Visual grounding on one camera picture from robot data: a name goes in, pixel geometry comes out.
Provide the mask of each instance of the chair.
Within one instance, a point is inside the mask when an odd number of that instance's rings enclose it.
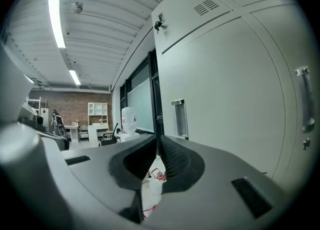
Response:
[[[88,135],[88,126],[87,125],[80,125],[79,127],[79,136],[80,139],[86,139],[89,137]]]
[[[113,133],[103,134],[103,138],[100,139],[99,147],[108,146],[117,143],[117,139],[115,137],[115,131],[117,129],[118,123],[115,125]]]

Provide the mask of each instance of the brick wall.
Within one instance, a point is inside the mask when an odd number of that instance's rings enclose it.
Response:
[[[108,103],[109,129],[113,129],[111,94],[46,90],[30,91],[30,99],[39,99],[39,97],[41,97],[41,100],[47,100],[46,107],[49,110],[56,109],[58,111],[65,125],[71,125],[76,119],[79,120],[79,125],[88,125],[88,103]]]

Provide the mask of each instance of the fluorescent light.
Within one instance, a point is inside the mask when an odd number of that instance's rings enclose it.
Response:
[[[48,0],[49,14],[51,26],[58,48],[65,48],[65,40],[62,34],[61,21],[60,21],[60,0]]]
[[[26,75],[24,75],[24,76],[25,76],[25,78],[27,78],[27,80],[28,80],[30,83],[35,84],[35,82],[34,82],[33,80],[31,80],[28,76],[26,76]]]
[[[76,85],[81,85],[75,70],[69,70],[69,73]]]

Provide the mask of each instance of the gray machine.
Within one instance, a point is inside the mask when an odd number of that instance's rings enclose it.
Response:
[[[12,139],[16,132],[21,135]],[[162,136],[158,152],[167,182],[144,220],[141,187],[156,158],[154,135],[62,152],[22,124],[3,126],[0,137],[0,167],[29,209],[54,229],[259,228],[286,199],[237,156]]]

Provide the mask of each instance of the light fixture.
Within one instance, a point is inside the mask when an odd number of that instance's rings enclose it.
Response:
[[[24,75],[24,76],[30,83],[35,84],[35,82],[33,80],[31,80],[28,76],[26,76],[26,75]]]
[[[69,73],[76,85],[81,85],[75,70],[69,70]]]
[[[61,29],[60,0],[48,0],[51,26],[58,48],[65,48],[65,40]]]

